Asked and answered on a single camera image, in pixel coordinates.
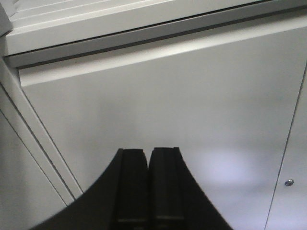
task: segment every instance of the gray panel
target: gray panel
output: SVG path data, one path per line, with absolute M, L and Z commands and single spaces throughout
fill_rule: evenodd
M 80 42 L 12 55 L 7 57 L 7 61 L 12 67 L 20 67 L 75 55 L 84 55 L 89 52 L 104 52 L 109 51 L 111 48 L 132 46 L 136 43 L 149 42 L 152 39 L 162 39 L 167 36 L 176 36 L 193 30 L 211 29 L 213 26 L 222 26 L 229 22 L 235 23 L 240 20 L 251 20 L 255 17 L 264 17 L 268 14 L 296 8 L 301 9 L 306 6 L 307 0 L 270 0 L 119 34 L 111 34 Z
M 307 229 L 307 81 L 298 101 L 266 230 Z M 285 181 L 293 179 L 292 186 Z
M 35 133 L 37 142 L 39 142 L 42 149 L 48 154 L 52 164 L 59 172 L 68 189 L 72 192 L 73 196 L 77 198 L 82 194 L 82 191 L 21 89 L 18 71 L 9 68 L 3 61 L 3 58 L 0 57 L 0 73 L 0 84 L 8 93 L 22 118 L 26 120 L 29 129 Z M 3 113 L 7 114 L 6 112 L 9 111 L 9 108 L 6 106 L 4 108 Z M 15 120 L 15 123 L 12 122 L 12 124 L 18 125 L 18 121 Z
M 22 69 L 21 84 L 84 190 L 117 148 L 144 148 L 148 157 L 153 147 L 180 146 L 232 227 L 262 230 L 307 23 L 249 23 Z
M 16 111 L 14 105 L 7 96 L 5 90 L 0 84 L 0 110 L 7 117 L 8 122 L 11 124 L 19 138 L 27 147 L 37 164 L 41 167 L 42 171 L 48 177 L 56 191 L 62 197 L 66 204 L 74 201 L 71 192 L 68 190 L 67 185 L 59 175 L 59 172 L 54 168 L 50 159 L 46 156 L 44 151 L 40 148 L 35 137 L 31 133 L 27 124 Z
M 0 111 L 0 229 L 28 230 L 65 207 Z
M 0 37 L 11 29 L 12 23 L 0 3 Z

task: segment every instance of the black object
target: black object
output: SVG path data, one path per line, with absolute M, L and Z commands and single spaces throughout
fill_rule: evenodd
M 149 175 L 154 230 L 231 230 L 188 170 L 178 147 L 155 148 Z
M 178 147 L 173 149 L 188 230 L 232 230 L 194 180 Z
M 232 230 L 189 172 L 178 147 L 119 149 L 75 202 L 32 230 Z
M 151 222 L 155 230 L 185 230 L 173 149 L 155 148 L 149 164 Z
M 147 162 L 140 149 L 119 149 L 75 202 L 32 230 L 145 230 Z
M 143 150 L 125 149 L 117 198 L 117 230 L 148 228 L 148 169 Z
M 32 230 L 108 230 L 117 198 L 123 149 L 76 201 Z

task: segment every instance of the metal panel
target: metal panel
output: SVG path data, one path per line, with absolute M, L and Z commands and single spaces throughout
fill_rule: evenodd
M 109 8 L 103 6 L 108 1 L 91 11 L 84 12 L 83 6 L 74 7 L 68 15 L 63 10 L 54 18 L 48 18 L 49 15 L 45 14 L 46 20 L 40 17 L 31 25 L 14 27 L 8 36 L 0 39 L 0 56 L 109 35 L 255 1 L 112 0 Z
M 0 111 L 0 229 L 27 230 L 65 207 Z
M 145 27 L 108 36 L 97 37 L 75 43 L 53 46 L 7 57 L 11 67 L 21 67 L 47 61 L 57 61 L 74 55 L 86 55 L 89 52 L 104 52 L 121 46 L 133 46 L 136 43 L 161 40 L 166 36 L 177 36 L 196 29 L 212 29 L 213 26 L 223 26 L 225 23 L 237 23 L 238 20 L 250 20 L 254 17 L 265 17 L 270 13 L 284 10 L 294 10 L 307 7 L 306 0 L 271 0 L 258 4 L 242 6 L 225 11 L 200 15 L 179 21 Z
M 307 229 L 307 81 L 303 85 L 266 230 Z M 292 186 L 285 186 L 289 179 Z
M 65 204 L 71 203 L 74 199 L 63 183 L 61 176 L 58 174 L 54 165 L 50 162 L 43 150 L 40 148 L 35 137 L 20 117 L 14 105 L 6 95 L 2 85 L 0 84 L 0 110 L 7 117 L 14 131 L 27 147 L 37 164 L 41 167 L 45 176 L 50 180 L 56 191 L 59 193 Z
M 302 81 L 306 26 L 296 14 L 246 22 L 22 69 L 21 85 L 84 190 L 118 148 L 148 157 L 153 147 L 180 146 L 232 227 L 262 230 Z
M 12 29 L 12 24 L 0 3 L 0 37 Z
M 22 91 L 17 71 L 8 68 L 3 59 L 0 58 L 0 72 L 0 84 L 2 84 L 5 91 L 8 93 L 23 119 L 26 120 L 29 129 L 35 133 L 35 137 L 42 149 L 48 153 L 50 160 L 58 170 L 67 187 L 71 190 L 74 197 L 77 198 L 82 194 L 82 191 Z

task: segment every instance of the screw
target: screw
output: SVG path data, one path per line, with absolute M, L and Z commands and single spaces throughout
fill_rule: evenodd
M 294 184 L 294 180 L 293 180 L 293 179 L 287 180 L 287 181 L 284 183 L 284 185 L 286 185 L 286 186 L 291 186 L 291 185 L 293 185 L 293 184 Z

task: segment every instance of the metal cabinet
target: metal cabinet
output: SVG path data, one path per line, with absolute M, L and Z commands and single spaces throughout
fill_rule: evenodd
M 303 84 L 267 230 L 307 229 L 307 82 Z M 285 182 L 294 180 L 292 186 Z
M 0 229 L 27 230 L 64 207 L 0 110 Z
M 262 230 L 307 57 L 306 12 L 20 70 L 83 190 L 118 148 L 180 146 L 236 230 Z

